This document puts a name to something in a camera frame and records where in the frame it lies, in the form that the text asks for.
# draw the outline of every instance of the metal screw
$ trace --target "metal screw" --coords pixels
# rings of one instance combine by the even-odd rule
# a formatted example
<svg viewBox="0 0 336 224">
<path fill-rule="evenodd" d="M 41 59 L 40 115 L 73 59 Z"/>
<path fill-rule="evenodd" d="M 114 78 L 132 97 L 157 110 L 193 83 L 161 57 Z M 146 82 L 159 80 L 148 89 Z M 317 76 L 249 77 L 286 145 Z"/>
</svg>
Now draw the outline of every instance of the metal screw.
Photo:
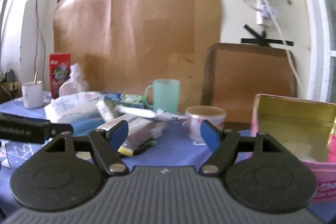
<svg viewBox="0 0 336 224">
<path fill-rule="evenodd" d="M 216 165 L 204 165 L 202 171 L 206 174 L 215 174 L 218 172 L 218 167 Z"/>
<path fill-rule="evenodd" d="M 109 169 L 113 173 L 121 173 L 126 170 L 126 166 L 123 164 L 112 164 L 110 165 Z"/>
</svg>

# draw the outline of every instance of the white mug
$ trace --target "white mug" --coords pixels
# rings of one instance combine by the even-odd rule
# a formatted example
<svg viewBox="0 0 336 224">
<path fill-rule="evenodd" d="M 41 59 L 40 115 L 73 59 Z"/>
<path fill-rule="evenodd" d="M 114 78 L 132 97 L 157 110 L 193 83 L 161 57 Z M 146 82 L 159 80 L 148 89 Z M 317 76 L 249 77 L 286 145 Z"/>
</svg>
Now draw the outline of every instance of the white mug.
<svg viewBox="0 0 336 224">
<path fill-rule="evenodd" d="M 22 84 L 22 98 L 25 108 L 38 108 L 43 106 L 42 81 Z"/>
<path fill-rule="evenodd" d="M 195 142 L 204 143 L 201 137 L 201 123 L 208 120 L 219 130 L 223 130 L 226 111 L 214 106 L 192 106 L 185 110 L 189 117 L 189 138 Z"/>
</svg>

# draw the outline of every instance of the pink box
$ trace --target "pink box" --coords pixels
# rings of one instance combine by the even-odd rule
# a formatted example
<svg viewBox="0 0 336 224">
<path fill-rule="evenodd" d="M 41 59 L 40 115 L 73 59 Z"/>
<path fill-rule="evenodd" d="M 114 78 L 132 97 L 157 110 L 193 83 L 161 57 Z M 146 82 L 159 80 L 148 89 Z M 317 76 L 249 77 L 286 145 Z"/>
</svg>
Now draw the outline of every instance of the pink box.
<svg viewBox="0 0 336 224">
<path fill-rule="evenodd" d="M 336 201 L 336 163 L 328 163 L 328 142 L 336 104 L 258 94 L 252 116 L 252 136 L 267 132 L 315 174 L 314 203 Z"/>
</svg>

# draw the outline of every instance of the table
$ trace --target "table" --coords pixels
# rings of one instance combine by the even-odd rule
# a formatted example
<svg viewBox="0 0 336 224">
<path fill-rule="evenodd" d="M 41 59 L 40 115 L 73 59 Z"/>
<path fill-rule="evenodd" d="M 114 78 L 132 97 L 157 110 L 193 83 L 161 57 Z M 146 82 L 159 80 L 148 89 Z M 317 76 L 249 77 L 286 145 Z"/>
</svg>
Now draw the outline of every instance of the table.
<svg viewBox="0 0 336 224">
<path fill-rule="evenodd" d="M 16 114 L 20 116 L 45 119 L 43 108 L 27 110 L 22 102 L 10 101 L 0 105 L 0 112 Z M 96 120 L 81 121 L 74 123 L 74 131 L 91 131 L 103 121 Z M 242 135 L 248 136 L 249 130 L 240 131 Z M 18 209 L 9 190 L 9 179 L 16 168 L 31 157 L 41 145 L 7 142 L 0 149 L 0 208 L 7 216 Z M 177 125 L 169 125 L 160 137 L 157 145 L 149 148 L 145 153 L 133 158 L 125 158 L 123 161 L 130 170 L 136 165 L 145 166 L 186 166 L 192 165 L 199 170 L 201 165 L 211 155 L 205 145 L 193 145 Z M 329 222 L 336 215 L 336 203 L 311 204 L 309 210 L 325 223 Z"/>
</svg>

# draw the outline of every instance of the translucent green cup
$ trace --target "translucent green cup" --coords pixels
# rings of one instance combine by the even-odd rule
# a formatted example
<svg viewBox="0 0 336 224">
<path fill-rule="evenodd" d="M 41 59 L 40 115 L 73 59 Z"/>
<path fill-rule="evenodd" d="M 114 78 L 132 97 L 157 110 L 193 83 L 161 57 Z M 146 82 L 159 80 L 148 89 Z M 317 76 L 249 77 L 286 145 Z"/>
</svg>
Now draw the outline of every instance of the translucent green cup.
<svg viewBox="0 0 336 224">
<path fill-rule="evenodd" d="M 153 88 L 153 105 L 149 105 L 147 94 Z M 145 90 L 146 105 L 154 111 L 162 109 L 169 113 L 177 113 L 180 95 L 180 81 L 174 79 L 157 79 L 153 85 L 149 85 Z"/>
</svg>

